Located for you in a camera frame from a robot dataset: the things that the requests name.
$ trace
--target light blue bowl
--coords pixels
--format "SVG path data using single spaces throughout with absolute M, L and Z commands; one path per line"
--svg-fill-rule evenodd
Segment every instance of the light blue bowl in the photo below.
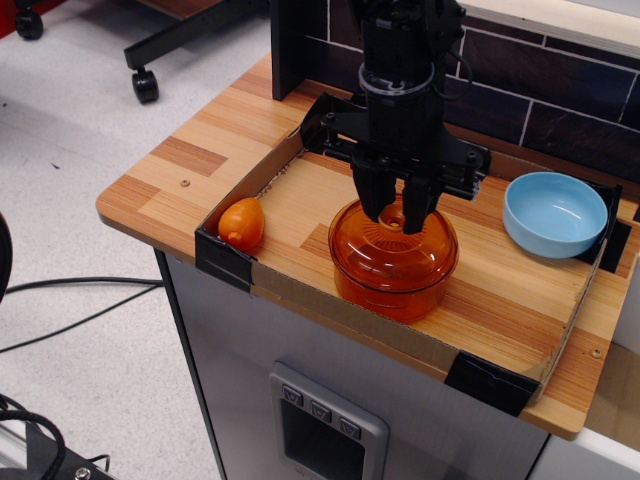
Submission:
M 516 178 L 504 198 L 503 222 L 525 250 L 548 258 L 587 251 L 607 224 L 607 207 L 586 183 L 551 172 Z

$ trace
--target orange container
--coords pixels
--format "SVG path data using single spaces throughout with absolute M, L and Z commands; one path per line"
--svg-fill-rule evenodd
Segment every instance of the orange container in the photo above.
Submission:
M 345 300 L 402 323 L 423 318 L 442 300 L 458 263 L 458 239 L 436 211 L 420 233 L 402 232 L 402 199 L 387 206 L 379 223 L 360 201 L 344 207 L 329 229 L 338 293 Z

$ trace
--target orange lid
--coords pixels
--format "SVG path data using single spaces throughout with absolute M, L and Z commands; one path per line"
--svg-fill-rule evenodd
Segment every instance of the orange lid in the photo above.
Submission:
M 449 277 L 458 262 L 458 239 L 440 212 L 430 214 L 420 233 L 402 232 L 402 198 L 373 222 L 360 201 L 344 207 L 329 230 L 335 266 L 353 281 L 376 290 L 408 293 Z

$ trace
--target chair leg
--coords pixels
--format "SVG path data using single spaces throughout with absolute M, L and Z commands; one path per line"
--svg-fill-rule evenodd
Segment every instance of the chair leg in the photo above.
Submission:
M 16 32 L 25 40 L 37 40 L 42 36 L 44 26 L 38 12 L 31 7 L 42 0 L 15 0 L 16 7 L 20 10 L 16 13 Z
M 127 66 L 137 71 L 133 74 L 132 81 L 134 92 L 140 103 L 158 99 L 158 82 L 151 70 L 145 70 L 145 65 L 190 40 L 267 6 L 268 3 L 265 0 L 227 0 L 125 49 Z

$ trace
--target dark tile wall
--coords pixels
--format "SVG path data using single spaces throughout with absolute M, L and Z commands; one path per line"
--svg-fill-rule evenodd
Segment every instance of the dark tile wall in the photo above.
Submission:
M 309 55 L 357 89 L 362 44 L 347 0 L 305 1 Z M 470 17 L 465 28 L 474 84 L 447 105 L 447 122 L 640 182 L 640 60 Z M 462 70 L 449 62 L 448 91 L 464 87 Z

